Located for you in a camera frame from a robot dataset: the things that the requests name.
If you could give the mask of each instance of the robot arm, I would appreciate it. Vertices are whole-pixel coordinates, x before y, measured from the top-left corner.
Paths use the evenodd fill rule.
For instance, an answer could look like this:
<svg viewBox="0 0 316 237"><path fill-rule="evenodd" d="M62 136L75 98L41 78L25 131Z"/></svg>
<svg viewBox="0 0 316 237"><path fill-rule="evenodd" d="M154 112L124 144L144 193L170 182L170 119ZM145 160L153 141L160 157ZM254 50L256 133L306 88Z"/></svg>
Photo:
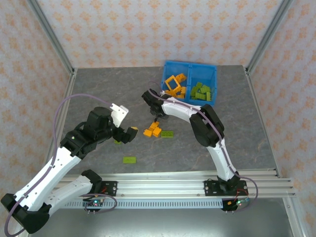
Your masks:
<svg viewBox="0 0 316 237"><path fill-rule="evenodd" d="M150 106L152 115L159 118L175 116L184 121L189 122L192 126L197 141L202 146L206 147L209 153L211 154L211 157L216 166L217 176L218 180L221 183L221 188L223 190L231 190L237 185L240 179L236 177L235 174L229 169L224 153L219 145L219 137L212 129L212 127L206 123L203 117L198 112L193 110L193 108L195 108L204 113L206 117L214 124L216 129L219 131L223 138L221 145L227 154L229 165L233 169L233 171L236 172L236 169L232 165L226 150L223 133L224 126L210 105L206 104L201 107L189 105L184 102L181 102L181 104L177 104L174 103L175 101L178 101L177 99L164 93L162 93L161 98L165 99L166 101L162 101L155 98L149 91L146 91L142 95L142 98Z"/></svg>
<svg viewBox="0 0 316 237"><path fill-rule="evenodd" d="M100 192L102 179L92 170L83 172L70 184L56 191L52 192L52 190L71 168L84 159L89 152L96 149L97 144L112 137L125 144L135 138L136 128L129 127L124 132L124 129L120 127L128 109L115 104L112 104L110 108L113 110L112 112L103 107L94 108L89 113L87 121L80 123L74 130L66 134L57 150L52 169L26 197L24 197L26 191L42 178L51 166L52 159L25 187L15 194L6 194L1 199L5 208L11 211L16 202L23 198L12 216L27 232L32 234L38 231L48 221L50 215L73 198L87 193Z"/></svg>

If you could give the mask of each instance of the patterned wallpaper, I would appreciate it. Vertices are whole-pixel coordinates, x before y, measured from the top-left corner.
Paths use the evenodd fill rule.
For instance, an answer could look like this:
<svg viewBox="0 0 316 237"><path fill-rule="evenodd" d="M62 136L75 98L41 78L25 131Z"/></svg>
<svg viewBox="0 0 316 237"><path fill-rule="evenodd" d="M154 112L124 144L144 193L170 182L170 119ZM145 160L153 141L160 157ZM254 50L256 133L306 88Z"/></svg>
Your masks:
<svg viewBox="0 0 316 237"><path fill-rule="evenodd" d="M39 0L75 67L246 66L282 0Z"/></svg>
<svg viewBox="0 0 316 237"><path fill-rule="evenodd" d="M0 198L41 169L69 75L26 0L0 2ZM0 236L7 211L0 204Z"/></svg>
<svg viewBox="0 0 316 237"><path fill-rule="evenodd" d="M316 233L316 1L296 0L251 76L282 175Z"/></svg>

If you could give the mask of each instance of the blue plastic bin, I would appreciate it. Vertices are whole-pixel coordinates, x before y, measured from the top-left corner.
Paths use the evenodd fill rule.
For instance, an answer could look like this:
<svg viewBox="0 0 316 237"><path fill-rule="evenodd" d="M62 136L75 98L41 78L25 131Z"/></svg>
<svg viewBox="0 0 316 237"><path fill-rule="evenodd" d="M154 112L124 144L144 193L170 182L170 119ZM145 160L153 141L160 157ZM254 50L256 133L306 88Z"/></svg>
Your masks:
<svg viewBox="0 0 316 237"><path fill-rule="evenodd" d="M209 104L211 106L215 105L216 96L217 96L217 67L213 65L207 64L198 64L198 63L184 63L184 62L176 62L176 61L166 61L163 68L163 75L161 80L161 88L162 90L168 90L167 85L164 83L172 75L177 76L178 74L183 73L187 79L180 83L181 86L186 86L186 96L184 99L178 99L180 101L184 101L191 105L205 105ZM207 85L214 90L212 94L212 100L192 100L190 93L191 88L197 84L197 82L201 82L203 85ZM176 84L174 82L170 83L172 88L175 88Z"/></svg>
<svg viewBox="0 0 316 237"><path fill-rule="evenodd" d="M217 67L213 65L192 63L190 71L190 88L195 86L198 82L201 82L203 85L209 86L211 90L214 91L214 93L212 93L212 100L192 100L190 94L188 94L188 103L191 105L202 106L205 104L209 104L211 106L214 106L217 96Z"/></svg>
<svg viewBox="0 0 316 237"><path fill-rule="evenodd" d="M166 83L164 83L165 80L167 80L172 75L177 76L181 73L183 73L187 79L180 83L181 86L186 86L188 89L189 86L189 67L190 63L182 63L182 62L174 62L174 61L166 61L164 68L163 68L163 75L161 80L161 88L162 90L169 90ZM171 88L176 87L176 83L174 81L170 82L169 85ZM186 96L184 99L178 99L180 101L188 102L190 94L186 93Z"/></svg>

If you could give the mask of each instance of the green lego brick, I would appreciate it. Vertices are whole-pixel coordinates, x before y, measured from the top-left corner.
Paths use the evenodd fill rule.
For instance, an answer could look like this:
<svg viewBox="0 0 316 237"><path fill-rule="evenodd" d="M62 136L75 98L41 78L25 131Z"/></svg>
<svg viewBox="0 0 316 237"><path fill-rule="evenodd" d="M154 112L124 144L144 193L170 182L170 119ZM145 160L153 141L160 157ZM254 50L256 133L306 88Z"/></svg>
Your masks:
<svg viewBox="0 0 316 237"><path fill-rule="evenodd" d="M206 95L196 92L196 98L198 100L206 100Z"/></svg>
<svg viewBox="0 0 316 237"><path fill-rule="evenodd" d="M201 87L202 87L202 85L203 85L203 84L202 84L201 82L197 82L196 87L197 87L197 88L201 88Z"/></svg>
<svg viewBox="0 0 316 237"><path fill-rule="evenodd" d="M161 131L162 138L173 138L173 131Z"/></svg>
<svg viewBox="0 0 316 237"><path fill-rule="evenodd" d="M200 88L200 92L202 94L205 94L207 92L211 92L211 88L209 86L207 86L207 85L203 85L202 88Z"/></svg>
<svg viewBox="0 0 316 237"><path fill-rule="evenodd" d="M198 88L196 86L193 86L193 88L191 89L190 95L195 96L197 91L198 91Z"/></svg>
<svg viewBox="0 0 316 237"><path fill-rule="evenodd" d="M206 93L206 100L211 101L211 92Z"/></svg>
<svg viewBox="0 0 316 237"><path fill-rule="evenodd" d="M136 157L123 157L123 164L136 164Z"/></svg>

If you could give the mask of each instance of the gray floor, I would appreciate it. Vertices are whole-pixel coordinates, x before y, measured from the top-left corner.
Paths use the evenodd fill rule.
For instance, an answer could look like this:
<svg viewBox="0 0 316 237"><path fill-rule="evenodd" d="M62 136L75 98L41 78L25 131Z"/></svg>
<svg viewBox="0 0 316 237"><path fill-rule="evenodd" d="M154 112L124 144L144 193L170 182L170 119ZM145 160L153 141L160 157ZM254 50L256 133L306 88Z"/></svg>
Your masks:
<svg viewBox="0 0 316 237"><path fill-rule="evenodd" d="M122 126L136 126L139 133L128 144L116 145L113 139L75 166L70 173L86 169L97 173L167 172L215 170L207 152L193 135L191 126L178 118L162 120L163 130L173 130L173 139L148 138L143 135L154 117L141 95L150 80L160 83L163 68L79 69L73 94L88 93L108 102L126 106L130 113ZM242 66L218 67L218 94L214 109L225 126L225 140L230 158L237 169L273 168L275 162L266 140ZM88 98L71 100L65 122L70 131L101 103ZM136 156L136 164L123 164L123 156Z"/></svg>
<svg viewBox="0 0 316 237"><path fill-rule="evenodd" d="M89 215L58 210L32 237L292 237L282 199L259 199L247 211L117 209Z"/></svg>

